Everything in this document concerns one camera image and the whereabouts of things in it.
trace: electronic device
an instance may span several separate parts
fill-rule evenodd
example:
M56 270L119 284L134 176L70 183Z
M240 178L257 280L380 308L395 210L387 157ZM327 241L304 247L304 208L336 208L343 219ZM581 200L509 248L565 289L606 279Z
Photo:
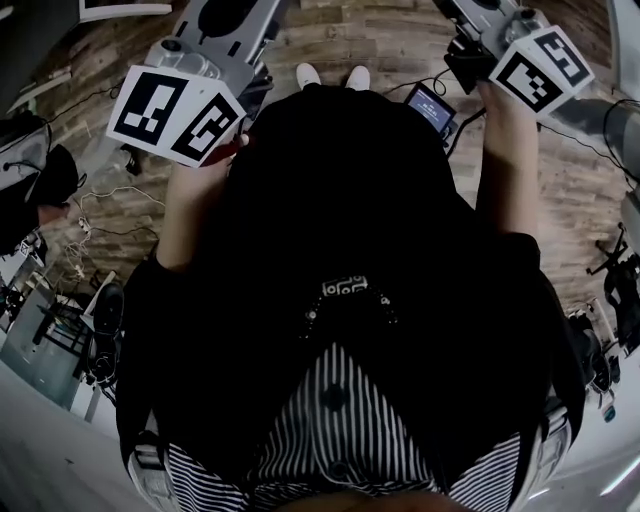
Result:
M434 0L458 35L445 61L469 94L491 80L545 117L595 75L564 31L515 0Z
M434 2L456 25L445 60L467 93L478 79L490 79L544 117L594 78L540 11L515 0ZM255 118L273 87L261 56L287 6L288 0L191 0L145 66L131 68L107 135L201 166L245 116Z
M173 35L133 66L107 136L201 166L273 88L262 53L288 0L191 0Z
M416 84L405 100L405 104L424 116L443 141L456 131L457 125L453 122L456 111L423 83Z

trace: cable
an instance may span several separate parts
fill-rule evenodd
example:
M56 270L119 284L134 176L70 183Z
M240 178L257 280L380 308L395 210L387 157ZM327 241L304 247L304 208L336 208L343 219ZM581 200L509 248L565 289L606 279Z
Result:
M458 131L456 132L456 136L453 139L453 142L451 143L451 147L449 148L449 151L447 151L447 158L451 158L451 155L453 155L453 152L456 150L456 147L458 146L458 141L460 140L460 136L462 135L462 132L465 130L465 128L469 126L471 123L473 123L476 119L481 118L486 113L487 113L487 109L483 108L482 110L476 112L471 117L469 117L468 119L465 119L462 122L462 124L460 125L460 128L458 128Z
M150 196L149 194L147 194L146 192L140 190L139 188L136 187L132 187L132 186L127 186L127 187L116 187L114 188L111 192L109 192L108 194L96 194L93 192L89 192L88 194L83 195L80 198L80 201L78 201L75 197L72 197L73 201L78 205L78 208L80 209L80 213L81 213L81 217L78 219L78 223L80 224L80 227L85 231L86 236L84 237L84 239L81 242L71 242L70 244L68 244L65 249L65 256L67 258L67 262L69 263L69 265L71 266L71 268L76 270L76 274L78 275L79 278L83 277L83 272L84 272L84 261L83 261L83 256L88 256L89 255L89 251L86 247L86 244L89 240L91 240L91 235L94 231L101 231L103 233L108 233L111 235L116 235L116 236L125 236L125 235L129 235L135 231L142 231L142 230L146 230L149 231L151 233L153 233L153 235L156 237L157 240L159 240L159 236L158 234L151 228L147 227L147 226L140 226L134 229L131 229L129 231L126 231L124 233L118 233L116 231L110 231L108 229L103 229L103 228L96 228L91 226L91 223L87 217L87 214L84 211L84 207L83 207L83 201L85 198L89 197L89 196L93 196L93 197L97 197L97 198L104 198L104 197L110 197L113 194L115 194L117 191L119 190L135 190L136 192L142 194L143 196L145 196L147 199L149 199L150 201L153 201L154 203L157 203L161 206L165 206L164 203L162 201L158 201L157 199L155 199L154 197ZM72 261L72 258L77 260L77 263L74 264L74 262Z
M149 231L150 233L153 233L153 235L156 237L156 240L160 240L158 233L156 233L153 229L148 228L147 226L140 226L139 228L130 229L129 231L125 231L124 233L116 233L115 231L109 231L108 229L93 228L93 227L91 228L91 231L102 231L103 233L109 233L110 235L117 235L117 236L126 236L131 233L135 233L136 231Z
M566 133L562 133L559 132L558 130L554 130L553 128L551 128L550 126L544 125L540 123L540 126L542 126L543 128L546 128L547 130L553 132L553 133L557 133L558 135L562 136L562 137L566 137L567 139L571 139L576 141L578 144L580 144L581 146L584 146L585 148L589 148L591 151L593 151L596 155L598 155L599 157L602 158L606 158L607 160L609 160L613 165L615 165L616 167L618 167L618 164L613 160L613 158L611 158L610 156L607 156L603 153L600 153L600 151L598 151L596 148L594 148L593 146L590 146L589 144L586 144L584 142L582 142L581 140L572 137L571 135L567 135Z
M611 154L612 157L612 161L615 160L614 164L616 165L616 167L618 167L619 169L622 170L622 172L624 172L628 178L633 179L633 181L635 181L636 183L640 183L640 180L638 178L636 178L631 171L629 171L629 169L627 169L624 165L622 165L622 163L620 162L620 160L618 159L618 157L616 156L616 154L613 152L613 148L611 147L611 144L609 143L609 139L607 138L607 127L609 126L609 117L611 116L611 113L618 108L620 105L629 103L631 105L634 106L639 106L640 105L640 101L636 101L636 100L631 100L631 99L624 99L624 100L620 100L615 102L613 105L611 105L611 108L609 108L609 110L607 110L607 113L604 115L604 121L602 123L602 137L604 138L604 143L607 145L607 149L609 150L609 153Z
M416 85L416 84L421 84L422 82L426 82L427 80L433 80L433 92L435 92L438 96L445 96L447 94L447 86L445 85L445 83L440 80L440 78L442 77L442 75L444 75L445 73L451 71L449 68L445 69L444 71L441 71L440 73L438 73L435 77L426 77L423 78L421 80L415 80L413 82L407 82L406 84L400 84L397 85L391 89L389 89L388 91L382 93L383 96L388 96L389 94L391 94L392 92L397 91L398 89L402 89L403 87L407 87L409 85ZM442 91L442 93L439 93L438 90L436 89L436 85L440 84L442 85L442 88L444 89Z
M89 96L87 96L86 98L80 100L78 103L71 105L68 109L63 110L62 112L60 112L57 116L55 116L53 119L47 121L48 124L53 124L54 121L57 121L60 117L62 117L63 115L65 115L67 112L70 112L71 110L73 110L76 107L79 107L80 105L82 105L83 103L89 101L91 98L93 98L94 96L97 96L98 94L109 94L109 97L114 100L117 98L117 96L112 96L113 91L120 89L122 87L122 84L124 84L124 80L122 80L120 83L114 85L113 87L109 87L108 89L101 89L99 91L94 91L91 94L89 94Z
M74 108L82 105L83 103L85 103L86 101L89 101L91 98L93 98L94 96L98 95L98 94L109 94L109 97L111 99L115 99L117 96L113 96L113 92L120 89L122 87L122 84L124 83L124 80L120 83L118 83L117 85L114 85L113 87L110 87L109 89L101 89L99 91L94 91L91 94L89 94L89 96L87 96L86 98L80 100L79 102L75 103L74 105L71 105L68 109L63 110L62 112L60 112L58 115L56 115L53 119L50 119L49 121L47 121L46 119L40 117L39 119L41 119L43 121L42 126L39 126L38 128L36 128L35 130L27 133L26 135L24 135L21 139L18 139L17 141L15 141L13 144L11 144L9 147L3 149L2 151L0 151L0 155L2 153L5 153L7 151L9 151L10 149L14 148L15 146L17 146L18 144L20 144L21 142L23 142L25 139L27 139L28 137L30 137L31 135L33 135L34 133L36 133L38 130L40 130L43 126L47 126L47 130L49 131L49 150L51 149L51 124L58 120L60 117L62 117L64 114L66 114L67 112L70 112L71 110L73 110Z
M29 162L28 160L22 160L20 162L5 162L5 164L2 166L2 169L4 171L8 171L9 169L11 169L11 167L20 167L21 165L24 165L25 167L31 167L31 169L35 169L38 172L42 172L42 169L40 169L40 167L35 165L33 162Z

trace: office chair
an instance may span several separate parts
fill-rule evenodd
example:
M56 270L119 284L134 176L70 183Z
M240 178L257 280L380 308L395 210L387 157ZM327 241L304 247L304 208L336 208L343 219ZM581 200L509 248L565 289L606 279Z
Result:
M627 244L623 240L625 234L631 241L632 249L634 244L633 237L629 236L628 227L622 223L618 227L620 236L613 252L606 251L602 243L596 243L596 247L607 255L607 261L594 271L587 269L587 273L595 275L604 269L608 271L604 280L605 297L616 312L618 343L627 351L627 354L631 354L640 346L640 294L638 294L640 257L633 253L627 260L620 261L620 257L627 249Z

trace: wooden floor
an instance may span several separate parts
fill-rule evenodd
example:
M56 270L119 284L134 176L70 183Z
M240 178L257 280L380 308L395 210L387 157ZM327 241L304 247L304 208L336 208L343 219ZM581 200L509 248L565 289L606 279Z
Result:
M545 9L552 22L565 28L585 56L598 65L597 69L609 66L605 0L534 3ZM336 85L353 66L366 65L372 72L372 88L379 92L446 69L443 56L454 29L431 0L301 0L299 6L294 0L292 4L286 28L265 54L276 84L269 101L297 90L294 70L302 61L313 63L326 83ZM38 113L53 116L87 94L118 83L131 64L144 59L151 43L171 31L178 15L175 12L163 18L121 19L81 27L52 54L43 69L44 72L47 67L70 59L74 78L43 98ZM446 100L459 110L461 119L479 110L477 96L465 96L450 74L445 75L444 81ZM403 89L391 97L401 101L408 92ZM601 84L589 95L610 98L609 93L608 87ZM93 97L56 122L56 138L74 154L80 154L89 138L97 136L106 124L111 105L107 95ZM549 123L572 133L553 121ZM471 126L452 158L458 190L471 204L479 181L482 133L482 121ZM602 277L587 276L585 268L600 261L595 240L612 239L615 235L626 184L622 173L607 160L576 142L547 130L543 130L541 142L539 242L543 268L564 306L572 308L602 289ZM143 168L143 174L136 179L116 170L102 173L76 197L89 190L104 193L116 186L134 184L161 198L170 166L151 157L143 161ZM100 200L88 198L84 205L94 226L111 231L123 232L138 226L158 231L161 226L162 208L135 192L118 192ZM54 253L60 255L67 244L83 238L77 227L78 215L74 206L68 221L45 229ZM153 243L153 235L146 231L125 237L95 232L86 244L88 255L83 258L87 279L96 268L102 272L116 270L126 279ZM65 258L61 255L56 261L59 268L65 269L65 279L72 280L73 271Z

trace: foot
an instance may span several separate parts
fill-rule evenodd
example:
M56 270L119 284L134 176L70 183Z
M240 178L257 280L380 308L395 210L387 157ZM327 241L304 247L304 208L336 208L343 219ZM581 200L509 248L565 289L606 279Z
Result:
M355 91L368 91L371 87L371 73L364 66L356 66L347 81L347 88Z
M298 85L300 89L304 89L309 84L320 85L320 75L311 64L303 62L296 69L296 76L298 77Z

